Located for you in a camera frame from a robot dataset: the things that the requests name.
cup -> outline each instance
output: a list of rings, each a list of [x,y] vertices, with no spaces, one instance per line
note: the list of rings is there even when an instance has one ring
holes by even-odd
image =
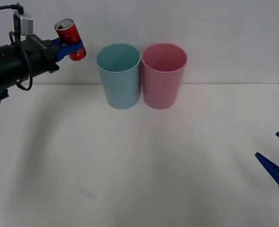
[[[129,44],[105,46],[97,57],[108,103],[116,109],[134,106],[140,96],[140,52]]]
[[[160,43],[142,55],[145,102],[155,109],[171,107],[177,98],[187,54],[177,45]]]

soda can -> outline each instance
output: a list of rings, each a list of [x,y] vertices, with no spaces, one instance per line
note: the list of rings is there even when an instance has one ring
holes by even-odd
[[[54,25],[54,29],[59,35],[61,41],[66,45],[77,44],[81,41],[78,34],[78,29],[72,19],[60,20]],[[86,56],[86,50],[84,45],[78,51],[69,54],[69,57],[73,61],[80,61]]]

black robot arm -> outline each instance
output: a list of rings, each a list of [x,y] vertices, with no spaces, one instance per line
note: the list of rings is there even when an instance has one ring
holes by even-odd
[[[33,77],[44,72],[53,73],[59,70],[56,62],[64,56],[78,51],[83,43],[63,45],[59,38],[41,40],[33,34],[33,20],[24,12],[19,4],[0,7],[1,9],[16,9],[13,15],[14,32],[9,33],[10,45],[0,46],[0,101],[8,97],[8,88],[17,85],[28,91],[32,87]],[[21,83],[29,79],[29,86]]]

table surface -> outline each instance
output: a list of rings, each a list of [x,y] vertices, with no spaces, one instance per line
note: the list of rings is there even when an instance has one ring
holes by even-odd
[[[101,85],[14,88],[0,106],[0,227],[279,227],[279,85],[182,85],[173,107]]]

